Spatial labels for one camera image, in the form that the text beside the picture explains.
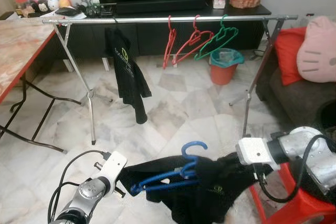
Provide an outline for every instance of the electrical cord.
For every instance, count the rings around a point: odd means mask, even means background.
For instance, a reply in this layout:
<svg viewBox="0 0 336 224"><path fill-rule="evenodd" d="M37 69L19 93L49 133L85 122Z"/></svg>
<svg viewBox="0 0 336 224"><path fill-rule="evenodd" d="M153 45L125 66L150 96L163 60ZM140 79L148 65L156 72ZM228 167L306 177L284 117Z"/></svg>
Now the electrical cord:
<svg viewBox="0 0 336 224"><path fill-rule="evenodd" d="M306 162L307 162L307 159L308 159L308 156L309 156L309 152L313 146L313 144L315 143L315 141L319 138L323 138L325 139L327 142L332 142L331 139L329 139L328 137L326 137L325 135L316 135L314 136L308 143L305 151L304 151L304 154L303 154L303 157L302 157L302 164L300 166L300 170L299 170L299 177L297 179L297 183L295 185L295 188L294 190L291 192L290 195L288 195L286 198L284 199L279 199L279 198L276 198L274 196L272 196L266 189L265 187L265 184L263 183L264 179L262 177L262 174L260 173L257 173L257 178L259 180L259 184L260 184L260 187L262 189L262 191L264 192L264 194L271 200L277 202L277 203L287 203L289 202L290 200L292 200L296 194L298 193L299 189L300 189L300 186L301 186L301 182L302 182L302 178L303 178L303 171L304 171L304 168L305 168L305 165L306 165Z"/></svg>
<svg viewBox="0 0 336 224"><path fill-rule="evenodd" d="M62 183L63 183L63 180L64 180L64 177L65 177L65 173L67 172L67 169L69 168L69 166L75 161L77 160L78 158L80 158L81 156L84 156L88 153L99 153L103 156L103 158L105 160L107 160L110 156L111 156L111 153L109 152L103 152L103 151L98 151L98 150L90 150L90 151L86 151L86 152L83 152L81 154L79 154L78 156L74 157L68 164L67 166L64 168L63 170L63 173L62 173L62 176L61 176L61 179L59 181L59 187L61 187ZM57 209L57 204L58 204L58 200L59 200L59 196L60 196L60 192L61 192L61 188L56 192L56 199L55 199L55 204L54 204L54 207L53 207L53 212L51 214L51 216L49 216L49 212L48 212L48 223L52 222L55 218L55 213L56 213L56 209Z"/></svg>
<svg viewBox="0 0 336 224"><path fill-rule="evenodd" d="M52 197L50 199L49 202L49 207L48 207L48 224L51 223L51 208L52 208L52 203L54 202L54 198L56 196L56 194L61 190L61 188L65 185L73 185L73 186L79 186L79 184L73 183L73 182L64 182L62 183L59 187L57 187L57 189L54 191L54 193L52 194Z"/></svg>
<svg viewBox="0 0 336 224"><path fill-rule="evenodd" d="M254 49L253 50L254 55L250 57L250 60L255 60L257 57L263 57L264 53L265 53L265 51L263 51L263 50Z"/></svg>

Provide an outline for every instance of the black cloth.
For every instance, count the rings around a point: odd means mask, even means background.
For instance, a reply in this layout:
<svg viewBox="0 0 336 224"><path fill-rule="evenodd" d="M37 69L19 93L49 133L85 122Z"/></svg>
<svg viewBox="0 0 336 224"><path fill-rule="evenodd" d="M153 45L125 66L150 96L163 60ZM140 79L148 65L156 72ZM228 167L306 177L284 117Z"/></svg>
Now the black cloth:
<svg viewBox="0 0 336 224"><path fill-rule="evenodd" d="M130 54L131 42L119 29L105 28L106 53L113 57L119 97L135 109L136 122L147 121L141 97L151 97L147 82Z"/></svg>
<svg viewBox="0 0 336 224"><path fill-rule="evenodd" d="M132 185L189 162L183 156L166 157L126 167L118 179L131 194ZM198 185L146 192L147 200L162 201L171 209L172 219L179 224L221 223L235 199L256 182L252 166L241 165L237 153L231 153L217 161L198 157L195 170L200 180ZM266 175L271 171L269 166L265 166ZM180 176L176 176L170 178L170 183L182 180Z"/></svg>

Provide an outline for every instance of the floor tile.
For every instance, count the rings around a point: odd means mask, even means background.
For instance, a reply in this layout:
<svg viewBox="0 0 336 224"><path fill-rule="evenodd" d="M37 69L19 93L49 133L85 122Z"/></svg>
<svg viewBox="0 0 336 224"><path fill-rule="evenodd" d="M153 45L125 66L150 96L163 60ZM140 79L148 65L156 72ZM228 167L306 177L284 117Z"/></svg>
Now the floor tile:
<svg viewBox="0 0 336 224"><path fill-rule="evenodd" d="M244 53L248 59L250 52ZM235 151L241 138L244 101L228 103L244 94L249 87L260 60L246 60L237 67L232 81L225 86L212 83L207 59L195 61L189 57L177 68L162 68L163 56L139 57L137 64L151 89L152 96L143 103L149 117L136 124L134 108L123 104L118 95L113 66L105 71L100 59L78 59L78 65L95 93L110 97L113 102L93 99L97 143L91 145L90 120L87 106L56 101L36 140L65 148L66 155L42 147L28 145L5 134L0 140L0 223L45 223L50 197L59 183L67 163L87 150L119 151L128 158L127 165L135 165L156 158L181 155L181 148L190 141L203 141L204 150L192 146L188 153L213 160ZM48 73L40 74L35 84L50 94L82 100L86 90L76 73L68 73L57 62ZM49 99L33 89L27 91L27 102L17 115L11 129L24 136L32 136ZM21 100L20 88L14 88L0 104L0 123L10 117L11 105ZM269 139L269 134L281 129L269 108L253 92L247 132ZM74 162L65 180L82 182L97 172L95 162L103 163L99 154L89 154ZM276 174L270 176L270 190L281 190ZM62 189L58 211L71 200L76 188ZM266 211L274 212L278 205L262 196ZM145 200L145 193L137 197L117 195L104 198L97 206L95 223L174 223L170 210L162 203ZM249 191L236 200L226 223L260 223Z"/></svg>
<svg viewBox="0 0 336 224"><path fill-rule="evenodd" d="M184 76L180 74L163 73L159 86L170 91L187 91Z"/></svg>

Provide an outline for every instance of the red stool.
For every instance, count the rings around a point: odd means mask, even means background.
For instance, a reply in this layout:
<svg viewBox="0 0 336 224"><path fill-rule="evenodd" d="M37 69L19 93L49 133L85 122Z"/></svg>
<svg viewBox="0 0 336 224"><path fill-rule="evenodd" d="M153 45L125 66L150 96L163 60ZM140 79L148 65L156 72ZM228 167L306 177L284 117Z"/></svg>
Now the red stool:
<svg viewBox="0 0 336 224"><path fill-rule="evenodd" d="M286 191L291 193L296 182L290 173L288 163L281 165L279 175L285 185ZM320 201L301 189L293 200L286 203L279 211L267 219L254 186L250 187L250 191L262 224L299 224L318 216L324 216L320 224L336 223L336 208L334 205Z"/></svg>

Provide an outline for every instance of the bucket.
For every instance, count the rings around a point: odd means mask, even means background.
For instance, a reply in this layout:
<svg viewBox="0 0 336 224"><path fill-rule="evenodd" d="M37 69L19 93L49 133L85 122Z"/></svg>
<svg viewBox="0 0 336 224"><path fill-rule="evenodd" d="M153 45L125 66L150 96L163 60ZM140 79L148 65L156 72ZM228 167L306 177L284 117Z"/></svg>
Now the bucket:
<svg viewBox="0 0 336 224"><path fill-rule="evenodd" d="M211 80L217 85L228 84L238 64L244 63L244 57L240 52L228 48L221 48L211 53L210 59Z"/></svg>

